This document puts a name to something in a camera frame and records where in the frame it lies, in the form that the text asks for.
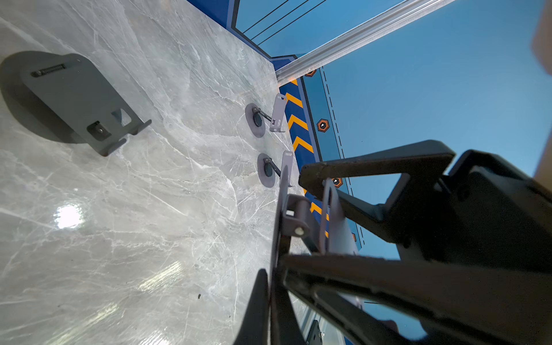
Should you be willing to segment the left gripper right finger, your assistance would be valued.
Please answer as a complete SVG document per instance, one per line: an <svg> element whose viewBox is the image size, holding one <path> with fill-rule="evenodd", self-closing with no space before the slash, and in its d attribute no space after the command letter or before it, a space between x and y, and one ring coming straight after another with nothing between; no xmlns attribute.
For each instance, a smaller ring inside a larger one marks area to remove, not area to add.
<svg viewBox="0 0 552 345"><path fill-rule="evenodd" d="M550 344L551 275L351 255L285 255L284 284L355 336L333 292L376 300L470 344Z"/></svg>

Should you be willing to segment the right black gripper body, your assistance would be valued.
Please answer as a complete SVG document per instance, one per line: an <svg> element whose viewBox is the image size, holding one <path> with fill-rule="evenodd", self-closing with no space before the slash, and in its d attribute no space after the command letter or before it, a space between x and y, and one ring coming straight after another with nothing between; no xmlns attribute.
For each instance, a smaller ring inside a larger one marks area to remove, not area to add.
<svg viewBox="0 0 552 345"><path fill-rule="evenodd" d="M551 271L551 192L499 155L466 151L424 206L401 260Z"/></svg>

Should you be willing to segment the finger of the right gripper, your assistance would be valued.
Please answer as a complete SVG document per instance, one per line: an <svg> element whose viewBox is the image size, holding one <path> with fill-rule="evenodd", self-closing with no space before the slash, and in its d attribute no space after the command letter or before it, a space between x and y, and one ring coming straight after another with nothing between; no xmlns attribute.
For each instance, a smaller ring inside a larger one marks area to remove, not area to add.
<svg viewBox="0 0 552 345"><path fill-rule="evenodd" d="M334 178L364 182L374 196L339 191L346 218L386 242L404 241L428 205L439 178L456 154L443 142L426 140L369 155L312 163L301 168L299 184L316 198Z"/></svg>

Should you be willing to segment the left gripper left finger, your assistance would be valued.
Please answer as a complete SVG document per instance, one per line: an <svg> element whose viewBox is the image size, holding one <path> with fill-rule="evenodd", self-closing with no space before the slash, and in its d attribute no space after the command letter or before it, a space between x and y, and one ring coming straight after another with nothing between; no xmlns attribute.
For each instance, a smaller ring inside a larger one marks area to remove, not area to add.
<svg viewBox="0 0 552 345"><path fill-rule="evenodd" d="M270 269L261 269L235 344L305 344L290 295L306 295L306 279L290 267L293 237L277 235Z"/></svg>

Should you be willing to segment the purple-grey phone stand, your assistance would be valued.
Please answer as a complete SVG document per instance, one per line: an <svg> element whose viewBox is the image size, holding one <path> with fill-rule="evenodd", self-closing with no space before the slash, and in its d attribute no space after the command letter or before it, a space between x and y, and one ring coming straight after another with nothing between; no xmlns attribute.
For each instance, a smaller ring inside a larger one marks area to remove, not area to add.
<svg viewBox="0 0 552 345"><path fill-rule="evenodd" d="M275 177L277 176L280 178L282 169L287 168L288 187L291 188L290 179L293 161L293 153L291 151L285 151L283 152L282 164L279 168L270 156L264 153L259 154L257 157L257 169L261 184L266 188L272 188L275 185Z"/></svg>
<svg viewBox="0 0 552 345"><path fill-rule="evenodd" d="M268 127L270 132L285 132L284 118L287 102L288 98L281 93L278 93L275 97L275 103L271 115L261 110L255 103L249 103L246 106L244 114L255 137L263 137L266 132L266 127Z"/></svg>
<svg viewBox="0 0 552 345"><path fill-rule="evenodd" d="M270 272L277 270L279 259L289 253L290 241L299 238L311 254L358 255L344 210L339 201L338 189L330 178L315 183L322 188L321 220L317 221L311 202L304 195L288 192L290 167L279 170L280 188L275 217Z"/></svg>

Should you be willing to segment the dark grey round phone stand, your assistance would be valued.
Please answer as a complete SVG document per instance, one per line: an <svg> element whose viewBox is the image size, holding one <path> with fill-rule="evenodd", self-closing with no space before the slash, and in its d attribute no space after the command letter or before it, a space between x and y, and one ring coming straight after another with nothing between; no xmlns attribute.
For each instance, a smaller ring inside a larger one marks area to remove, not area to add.
<svg viewBox="0 0 552 345"><path fill-rule="evenodd" d="M143 121L100 70L79 54L22 51L1 62L1 95L12 117L39 137L88 144L107 157Z"/></svg>

